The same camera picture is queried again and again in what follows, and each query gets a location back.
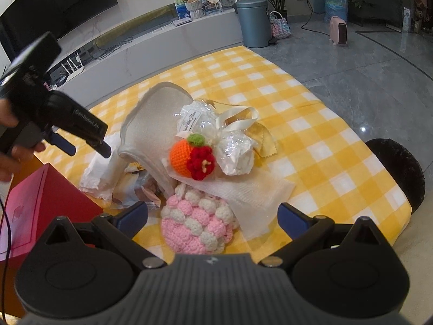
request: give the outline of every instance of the yellow checkered tablecloth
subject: yellow checkered tablecloth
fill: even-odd
[[[327,215],[338,223],[370,216],[392,243],[409,222],[411,207],[404,193],[356,133],[296,79],[245,47],[163,72],[95,106],[92,113],[109,125],[108,134],[119,131],[140,97],[162,81],[178,84],[195,99],[255,107],[278,142],[278,154],[256,164],[296,184],[289,202],[304,213]],[[78,185],[94,151],[63,134],[77,146],[74,157],[55,147],[38,156]],[[157,214],[151,214],[135,241],[171,262],[174,254],[164,243]],[[246,241],[238,231],[226,253],[249,252],[258,261],[289,241],[274,220],[269,232],[253,240]]]

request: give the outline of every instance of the hand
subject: hand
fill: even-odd
[[[12,113],[10,103],[6,99],[0,99],[0,124],[6,127],[15,127],[18,124],[17,118]],[[34,152],[43,152],[45,145],[38,143],[34,148],[27,149],[20,145],[12,148],[12,157],[0,153],[0,181],[9,182],[12,174],[19,172],[20,163],[29,161],[33,158]]]

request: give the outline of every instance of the pink space heater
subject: pink space heater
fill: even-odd
[[[334,45],[346,46],[347,45],[347,24],[343,19],[333,16],[329,22],[329,35],[330,40]]]

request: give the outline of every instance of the red crochet flower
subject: red crochet flower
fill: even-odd
[[[195,147],[192,149],[190,159],[187,161],[187,169],[191,177],[196,181],[202,181],[212,173],[215,168],[215,156],[212,155],[210,146]]]

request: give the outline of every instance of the pink crochet ball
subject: pink crochet ball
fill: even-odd
[[[161,231],[176,253],[215,254],[233,237],[233,212],[225,201],[180,184],[167,199]]]

